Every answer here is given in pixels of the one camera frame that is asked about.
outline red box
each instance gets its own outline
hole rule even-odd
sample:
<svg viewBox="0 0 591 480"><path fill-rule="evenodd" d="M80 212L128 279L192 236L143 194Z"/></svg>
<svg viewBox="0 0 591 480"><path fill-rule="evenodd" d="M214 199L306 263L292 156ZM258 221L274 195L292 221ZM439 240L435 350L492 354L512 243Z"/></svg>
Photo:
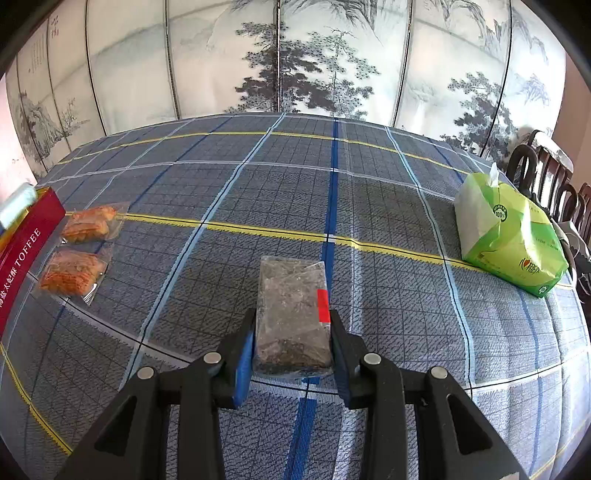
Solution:
<svg viewBox="0 0 591 480"><path fill-rule="evenodd" d="M27 271L66 215L51 188L38 190L38 195L38 200L29 208L29 213L0 254L0 336Z"/></svg>

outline metal screw head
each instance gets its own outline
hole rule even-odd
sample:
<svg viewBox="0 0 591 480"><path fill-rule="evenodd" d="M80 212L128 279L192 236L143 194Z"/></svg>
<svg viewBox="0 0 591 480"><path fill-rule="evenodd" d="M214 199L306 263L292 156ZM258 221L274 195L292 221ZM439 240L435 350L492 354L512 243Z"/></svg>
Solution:
<svg viewBox="0 0 591 480"><path fill-rule="evenodd" d="M154 376L154 369L152 367L142 367L138 370L138 378L140 380L147 380Z"/></svg>
<svg viewBox="0 0 591 480"><path fill-rule="evenodd" d="M380 357L377 353L366 353L363 356L363 361L368 365L379 365L382 361L382 357Z"/></svg>
<svg viewBox="0 0 591 480"><path fill-rule="evenodd" d="M222 356L217 352L209 352L203 355L203 361L210 365L218 364L222 360Z"/></svg>
<svg viewBox="0 0 591 480"><path fill-rule="evenodd" d="M445 370L443 367L433 367L431 369L431 375L434 378L438 378L439 380L443 380L444 378L447 378L447 370Z"/></svg>

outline yellow stripe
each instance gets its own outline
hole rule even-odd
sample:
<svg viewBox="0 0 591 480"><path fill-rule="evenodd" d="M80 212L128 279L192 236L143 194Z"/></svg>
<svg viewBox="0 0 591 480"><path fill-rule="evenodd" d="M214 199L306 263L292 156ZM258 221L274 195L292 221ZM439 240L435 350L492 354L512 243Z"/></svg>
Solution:
<svg viewBox="0 0 591 480"><path fill-rule="evenodd" d="M136 222L148 222L148 223L157 223L160 225L174 225L174 226L192 226L196 227L201 222L189 219L189 218L172 218L172 217L162 217L157 215L142 215L140 213L128 213L125 215L125 218L128 220L134 220Z"/></svg>
<svg viewBox="0 0 591 480"><path fill-rule="evenodd" d="M29 397L27 392L25 392L25 389L22 387L21 381L18 378L17 373L16 373L14 367L12 366L10 359L8 358L6 350L4 349L4 345L1 342L0 342L0 352L2 352L2 356L4 357L4 361L6 362L6 365L8 367L8 371L11 374L14 385L16 386L18 392L21 394L22 399L27 404L29 411L31 412L31 415L33 416L33 418L37 421L37 423L41 426L41 428L46 431L46 433L51 437L51 439L57 444L57 446L60 449L62 449L68 455L71 454L72 453L71 447L66 442L64 442L64 440L62 440L62 438L58 435L58 433L54 429L51 428L51 426L45 421L45 419L37 411L37 409L35 408L35 405L33 405L33 403L31 402L31 398Z"/></svg>
<svg viewBox="0 0 591 480"><path fill-rule="evenodd" d="M262 228L250 225L235 225L234 223L209 222L208 230L217 230L233 233L245 233L247 235L259 235L272 238L287 238L290 240L308 240L310 242L324 242L326 235L322 233L298 232L295 230L283 230L280 228Z"/></svg>
<svg viewBox="0 0 591 480"><path fill-rule="evenodd" d="M562 455L562 453L566 450L566 448L569 446L570 442L572 442L574 440L574 438L577 436L577 434L581 431L582 428L585 427L585 425L587 425L587 420L589 419L589 416L587 416L585 418L585 420L583 421L583 423L581 425L579 425L579 427L574 431L574 433L570 436L570 438L566 441L566 443L562 446L562 448L560 450L558 450L556 452L556 455L553 455L552 458L550 458L550 460L548 460L544 465L542 465L539 470L537 472L534 472L532 474L532 476L530 477L530 480L535 480L536 478L538 478L542 473L544 473L544 471L550 466L553 465L554 461L560 456Z"/></svg>
<svg viewBox="0 0 591 480"><path fill-rule="evenodd" d="M71 215L72 212L66 212L66 215ZM128 213L125 215L128 220L136 222L147 222L156 223L159 225L174 225L174 226L185 226L185 227L197 227L201 224L201 221L190 219L190 218L175 218L175 217L164 217L158 215L148 215L144 213ZM323 242L326 240L326 235L316 232L304 232L297 230L285 230L280 228L268 228L253 225L238 225L236 223L223 223L223 222L208 222L206 228L208 230L217 230L233 233L244 233L246 235L259 235L273 238L285 238L290 240L307 240L310 242ZM443 264L443 258L438 255L426 254L422 252L415 252L407 250L405 248L394 247L392 245L375 244L371 242L363 242L346 236L335 236L335 243L337 245L347 245L354 249L363 252L375 252L385 255L395 255L397 257L410 258L412 260L418 260L421 262L433 263L437 265ZM465 270L471 270L475 272L484 272L483 269L475 267L474 265L464 262L459 258L445 257L445 260L454 267L463 268ZM570 285L556 284L558 288L564 288L572 290Z"/></svg>
<svg viewBox="0 0 591 480"><path fill-rule="evenodd" d="M79 157L73 157L70 160L62 160L62 161L59 161L56 165L63 165L63 164L71 162L72 160L78 160L80 158L89 157L91 155L100 155L101 153L116 150L117 148L131 147L133 145L141 145L141 144L151 143L151 142L160 142L160 141L164 141L164 140L173 140L175 138L196 137L199 135L265 135L265 134L267 134L267 132L195 132L192 134L172 135L170 137L150 138L148 140L138 140L137 142L124 143L121 145L117 145L116 147L105 148L104 150L100 150L98 152L87 153L85 155L80 155ZM289 133L289 132L271 132L271 135L280 135L283 137L313 138L315 140L330 140L330 141L333 140L333 137L325 137L323 135L295 134L295 133ZM404 155L406 157L417 158L419 160L425 160L425 161L431 162L435 165L438 165L440 167L447 168L449 170L458 171L458 172L464 173L466 175L469 174L469 172L467 172L467 171L461 170L460 168L451 167L449 165L446 165L445 163L441 163L436 160L433 160L432 158L421 157L420 155L415 155L412 153L399 152L395 148L382 147L381 145L374 145L374 144L362 142L359 140L348 140L346 138L337 138L336 140L339 142L345 142L345 143L349 143L349 144L363 145L364 147L379 148L380 150L385 150L385 151L392 152L392 153L402 153L402 155Z"/></svg>

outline orange pastry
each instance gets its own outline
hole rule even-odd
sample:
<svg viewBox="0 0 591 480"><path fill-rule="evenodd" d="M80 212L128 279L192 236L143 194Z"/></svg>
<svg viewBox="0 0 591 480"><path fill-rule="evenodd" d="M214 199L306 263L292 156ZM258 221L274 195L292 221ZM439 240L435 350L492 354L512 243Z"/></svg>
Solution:
<svg viewBox="0 0 591 480"><path fill-rule="evenodd" d="M107 263L96 255L62 250L56 252L40 281L40 288L66 296L84 297L90 293Z"/></svg>

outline chair back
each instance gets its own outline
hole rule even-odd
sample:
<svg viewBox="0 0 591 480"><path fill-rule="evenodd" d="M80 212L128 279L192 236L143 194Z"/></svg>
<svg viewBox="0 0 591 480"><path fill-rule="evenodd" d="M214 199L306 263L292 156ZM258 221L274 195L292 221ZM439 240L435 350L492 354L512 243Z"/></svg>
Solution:
<svg viewBox="0 0 591 480"><path fill-rule="evenodd" d="M579 200L580 207L574 219L574 225L581 238L586 244L589 244L591 239L591 185L587 182L583 183L579 189Z"/></svg>
<svg viewBox="0 0 591 480"><path fill-rule="evenodd" d="M538 155L535 150L530 145L521 144L513 150L505 172L517 190L530 200L537 166Z"/></svg>
<svg viewBox="0 0 591 480"><path fill-rule="evenodd" d="M567 187L573 176L573 163L558 145L540 130L534 130L530 134L527 144L535 150L538 157L531 200L557 220L567 207L564 192L570 192L573 198L568 207L576 207L576 191L572 187Z"/></svg>

